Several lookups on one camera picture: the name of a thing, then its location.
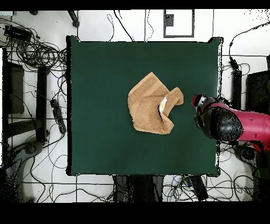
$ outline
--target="brown towel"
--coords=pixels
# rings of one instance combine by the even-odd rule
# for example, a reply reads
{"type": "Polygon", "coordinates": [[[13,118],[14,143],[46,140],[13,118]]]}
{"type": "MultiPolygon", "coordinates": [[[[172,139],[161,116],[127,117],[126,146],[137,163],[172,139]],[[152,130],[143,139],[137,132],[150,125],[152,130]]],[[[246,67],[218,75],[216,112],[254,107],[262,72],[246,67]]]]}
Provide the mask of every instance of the brown towel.
{"type": "Polygon", "coordinates": [[[184,103],[178,87],[171,92],[153,74],[149,73],[128,94],[128,107],[134,128],[142,132],[169,134],[173,123],[168,115],[174,105],[184,103]]]}

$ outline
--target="floor tile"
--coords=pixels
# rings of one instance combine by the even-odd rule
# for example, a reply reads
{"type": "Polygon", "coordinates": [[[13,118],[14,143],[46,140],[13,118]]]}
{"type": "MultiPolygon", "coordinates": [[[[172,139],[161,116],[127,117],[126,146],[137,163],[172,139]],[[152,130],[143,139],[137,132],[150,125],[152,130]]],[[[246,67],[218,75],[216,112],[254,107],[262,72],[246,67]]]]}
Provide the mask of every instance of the floor tile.
{"type": "MultiPolygon", "coordinates": [[[[224,38],[223,54],[229,54],[233,37],[269,21],[269,11],[264,10],[215,10],[214,36],[224,38]]],[[[260,27],[236,37],[231,54],[269,55],[270,26],[260,27]]]]}
{"type": "MultiPolygon", "coordinates": [[[[41,196],[39,203],[52,203],[52,201],[55,201],[55,203],[72,203],[76,201],[75,192],[70,193],[72,191],[75,191],[76,187],[75,185],[67,185],[67,184],[54,184],[53,187],[51,187],[51,184],[45,184],[45,192],[41,196]]],[[[24,194],[26,198],[32,198],[34,197],[35,201],[37,202],[38,198],[42,194],[44,190],[44,186],[42,184],[34,183],[24,183],[23,184],[24,194]]]]}
{"type": "MultiPolygon", "coordinates": [[[[149,41],[200,41],[208,42],[213,31],[213,10],[195,9],[194,38],[163,38],[163,10],[150,10],[148,22],[153,27],[153,35],[149,41]]],[[[147,23],[147,37],[151,36],[152,28],[147,23]]]]}
{"type": "Polygon", "coordinates": [[[113,184],[113,179],[111,175],[81,174],[78,176],[78,183],[113,184]]]}
{"type": "MultiPolygon", "coordinates": [[[[135,41],[144,38],[144,10],[115,11],[121,23],[135,41]]],[[[113,35],[113,27],[107,18],[113,20],[114,36],[111,41],[131,41],[114,15],[113,10],[80,10],[79,39],[81,41],[109,41],[113,35]]]]}
{"type": "Polygon", "coordinates": [[[78,190],[77,192],[77,202],[101,202],[106,201],[106,198],[111,194],[113,191],[113,186],[112,185],[82,185],[78,184],[78,189],[83,189],[83,190],[78,190]]]}

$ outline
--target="green table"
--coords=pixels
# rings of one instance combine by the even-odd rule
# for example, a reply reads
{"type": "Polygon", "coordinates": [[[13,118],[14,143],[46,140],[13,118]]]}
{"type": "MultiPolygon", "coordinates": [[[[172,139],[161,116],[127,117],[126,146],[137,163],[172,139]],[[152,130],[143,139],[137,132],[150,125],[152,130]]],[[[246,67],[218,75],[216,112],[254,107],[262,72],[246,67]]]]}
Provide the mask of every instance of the green table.
{"type": "Polygon", "coordinates": [[[217,96],[221,38],[197,42],[79,42],[67,37],[67,174],[217,175],[216,142],[196,127],[194,94],[217,96]],[[153,72],[184,104],[168,135],[139,132],[129,91],[153,72]]]}

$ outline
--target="black cable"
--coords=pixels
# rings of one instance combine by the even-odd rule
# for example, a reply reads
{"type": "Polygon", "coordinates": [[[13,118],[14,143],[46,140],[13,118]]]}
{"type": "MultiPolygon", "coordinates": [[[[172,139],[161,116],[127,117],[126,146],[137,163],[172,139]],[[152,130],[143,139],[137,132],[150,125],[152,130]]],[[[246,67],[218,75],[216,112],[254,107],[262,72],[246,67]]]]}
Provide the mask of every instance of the black cable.
{"type": "Polygon", "coordinates": [[[32,166],[31,166],[31,168],[30,168],[30,174],[31,174],[32,178],[33,178],[35,181],[39,182],[40,184],[42,184],[42,185],[44,186],[44,190],[43,190],[42,194],[40,195],[40,197],[38,198],[38,200],[37,200],[37,202],[36,202],[36,203],[38,203],[39,200],[40,200],[40,198],[42,197],[42,195],[44,194],[44,192],[45,192],[45,190],[46,190],[46,186],[45,186],[45,184],[42,183],[40,180],[38,180],[37,178],[35,178],[35,177],[33,176],[33,174],[32,174],[32,168],[33,168],[33,166],[34,166],[34,164],[35,164],[35,156],[33,157],[33,159],[34,159],[34,160],[33,160],[32,166]]]}
{"type": "Polygon", "coordinates": [[[234,36],[234,38],[232,39],[232,41],[230,42],[230,45],[229,45],[229,57],[232,58],[232,57],[230,56],[230,48],[231,48],[231,46],[233,45],[233,41],[234,41],[234,39],[235,39],[237,36],[239,36],[239,35],[241,35],[241,34],[243,34],[243,33],[247,33],[247,32],[250,31],[250,30],[256,30],[256,29],[258,29],[258,28],[260,28],[260,27],[263,27],[263,26],[269,25],[269,24],[270,24],[270,21],[267,22],[267,23],[263,23],[263,24],[261,24],[261,25],[255,26],[255,27],[253,27],[253,28],[251,28],[251,29],[249,29],[249,30],[247,30],[247,31],[244,31],[244,32],[239,33],[239,34],[237,34],[236,36],[234,36]]]}
{"type": "MultiPolygon", "coordinates": [[[[240,66],[240,68],[241,68],[240,71],[242,71],[242,65],[244,65],[244,64],[248,66],[248,72],[245,73],[245,74],[243,74],[242,76],[246,76],[246,75],[249,74],[249,72],[250,72],[250,65],[249,65],[248,63],[241,63],[241,64],[239,64],[239,66],[240,66]]],[[[222,71],[226,71],[226,70],[230,69],[231,67],[232,67],[232,66],[225,66],[225,65],[222,65],[222,71]]]]}
{"type": "Polygon", "coordinates": [[[113,31],[112,31],[112,37],[111,37],[111,39],[109,40],[109,42],[111,42],[111,40],[113,39],[113,36],[114,36],[114,25],[113,25],[113,19],[112,19],[112,21],[109,19],[109,16],[111,17],[111,19],[112,19],[112,16],[110,15],[110,14],[107,14],[107,18],[108,18],[108,20],[110,21],[110,23],[112,24],[112,29],[113,29],[113,31]]]}
{"type": "Polygon", "coordinates": [[[132,42],[134,42],[134,40],[132,39],[132,37],[129,35],[128,31],[124,28],[123,24],[121,23],[120,19],[118,18],[118,16],[115,13],[115,10],[113,10],[114,15],[116,16],[116,18],[118,19],[119,23],[121,24],[121,26],[123,27],[123,29],[125,30],[125,32],[127,33],[127,35],[129,36],[129,38],[131,39],[132,42]]]}
{"type": "MultiPolygon", "coordinates": [[[[150,25],[150,23],[149,23],[149,21],[148,21],[149,14],[150,14],[150,10],[148,11],[147,23],[148,23],[148,25],[149,25],[149,26],[151,26],[151,25],[150,25]]],[[[151,34],[151,37],[147,38],[146,42],[147,42],[147,41],[148,41],[150,38],[152,38],[152,36],[153,36],[154,29],[153,29],[153,27],[152,27],[152,26],[151,26],[151,28],[152,28],[152,34],[151,34]]]]}
{"type": "MultiPolygon", "coordinates": [[[[234,186],[234,192],[235,192],[235,196],[236,196],[236,198],[238,199],[238,201],[241,201],[240,200],[240,198],[238,197],[238,195],[237,195],[237,190],[236,190],[236,183],[235,183],[235,181],[238,179],[238,178],[241,178],[241,177],[245,177],[245,178],[248,178],[248,179],[250,179],[252,182],[254,181],[253,179],[251,179],[249,176],[247,176],[247,175],[239,175],[239,176],[237,176],[237,177],[235,177],[235,179],[234,179],[234,181],[233,181],[233,186],[234,186]]],[[[244,187],[244,189],[245,189],[245,191],[244,192],[246,192],[249,196],[251,196],[252,198],[253,198],[253,196],[252,195],[250,195],[250,192],[247,192],[246,191],[246,186],[244,187]]]]}

